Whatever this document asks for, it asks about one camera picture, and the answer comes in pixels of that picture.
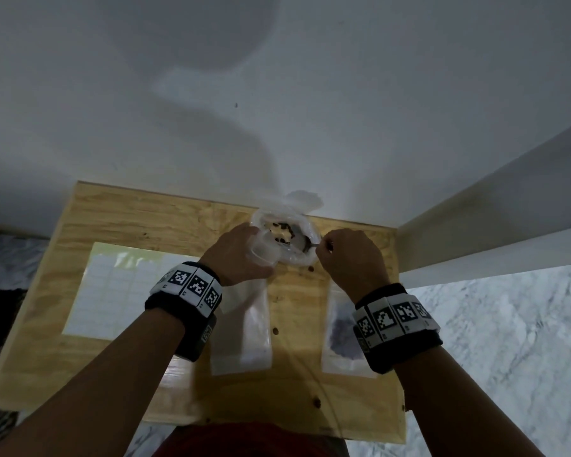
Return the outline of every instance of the wooden board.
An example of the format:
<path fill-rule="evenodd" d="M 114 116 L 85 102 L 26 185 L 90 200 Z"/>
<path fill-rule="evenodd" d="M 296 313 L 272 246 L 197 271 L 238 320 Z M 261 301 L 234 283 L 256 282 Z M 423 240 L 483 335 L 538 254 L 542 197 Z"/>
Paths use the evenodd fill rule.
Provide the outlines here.
<path fill-rule="evenodd" d="M 77 184 L 0 355 L 0 409 L 35 409 L 107 346 L 61 334 L 94 242 L 201 256 L 220 234 L 249 221 L 253 210 Z M 397 281 L 395 230 L 313 221 L 321 234 L 364 230 Z M 209 350 L 195 364 L 174 358 L 144 419 L 273 422 L 305 433 L 405 442 L 404 392 L 393 372 L 378 379 L 322 373 L 329 278 L 319 262 L 314 268 L 280 264 L 269 281 L 271 324 L 278 329 L 270 370 L 211 376 Z"/>

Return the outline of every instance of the wristband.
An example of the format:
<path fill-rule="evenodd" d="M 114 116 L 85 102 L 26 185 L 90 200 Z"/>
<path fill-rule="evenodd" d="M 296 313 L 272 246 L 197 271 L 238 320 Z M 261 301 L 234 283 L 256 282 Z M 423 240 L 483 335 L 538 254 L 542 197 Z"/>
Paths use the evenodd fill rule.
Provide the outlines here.
<path fill-rule="evenodd" d="M 442 345 L 440 326 L 421 302 L 390 284 L 377 289 L 356 305 L 353 331 L 370 368 L 379 374 L 435 346 Z"/>
<path fill-rule="evenodd" d="M 157 282 L 145 309 L 161 308 L 184 324 L 186 332 L 175 354 L 196 361 L 216 323 L 213 314 L 222 301 L 218 276 L 207 266 L 186 261 Z"/>

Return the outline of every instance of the plastic pouch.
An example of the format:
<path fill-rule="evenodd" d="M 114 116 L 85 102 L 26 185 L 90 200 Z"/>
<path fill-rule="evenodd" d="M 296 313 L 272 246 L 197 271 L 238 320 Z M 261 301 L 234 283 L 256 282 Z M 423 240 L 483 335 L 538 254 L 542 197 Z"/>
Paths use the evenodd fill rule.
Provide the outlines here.
<path fill-rule="evenodd" d="M 271 368 L 270 318 L 266 280 L 222 288 L 222 302 L 211 338 L 212 375 L 239 374 Z"/>
<path fill-rule="evenodd" d="M 355 305 L 345 292 L 330 281 L 327 296 L 326 334 L 321 350 L 321 370 L 327 374 L 342 374 L 376 378 L 378 374 L 368 365 L 358 344 L 353 326 Z"/>
<path fill-rule="evenodd" d="M 268 231 L 267 225 L 288 224 L 295 232 L 289 244 L 279 243 L 281 256 L 279 261 L 293 266 L 310 266 L 317 260 L 315 248 L 305 251 L 305 244 L 318 244 L 321 240 L 320 233 L 313 223 L 302 213 L 287 205 L 275 208 L 260 208 L 251 216 L 250 224 L 261 231 Z"/>

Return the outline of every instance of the hand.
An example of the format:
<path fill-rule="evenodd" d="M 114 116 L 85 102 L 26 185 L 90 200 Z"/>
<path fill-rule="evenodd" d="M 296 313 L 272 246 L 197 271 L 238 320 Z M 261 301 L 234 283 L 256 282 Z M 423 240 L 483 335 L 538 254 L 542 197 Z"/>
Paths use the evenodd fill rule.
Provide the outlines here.
<path fill-rule="evenodd" d="M 222 234 L 218 241 L 208 248 L 199 263 L 209 266 L 220 278 L 223 287 L 252 279 L 266 279 L 273 274 L 273 268 L 259 266 L 248 257 L 248 239 L 259 231 L 249 223 Z"/>
<path fill-rule="evenodd" d="M 381 251 L 363 231 L 328 232 L 317 246 L 317 257 L 353 303 L 389 284 Z"/>

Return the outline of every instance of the marble floor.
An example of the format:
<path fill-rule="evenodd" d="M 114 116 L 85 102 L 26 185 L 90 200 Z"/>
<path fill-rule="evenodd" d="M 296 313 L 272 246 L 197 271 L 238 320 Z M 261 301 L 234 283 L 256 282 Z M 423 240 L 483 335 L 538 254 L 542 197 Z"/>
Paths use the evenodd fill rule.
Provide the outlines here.
<path fill-rule="evenodd" d="M 20 240 L 0 236 L 0 288 L 29 285 L 46 248 Z M 546 455 L 571 456 L 571 266 L 410 293 L 441 324 L 446 349 L 514 423 Z M 407 422 L 406 445 L 349 441 L 350 454 L 429 455 L 411 413 Z M 127 455 L 151 455 L 172 428 L 141 423 Z"/>

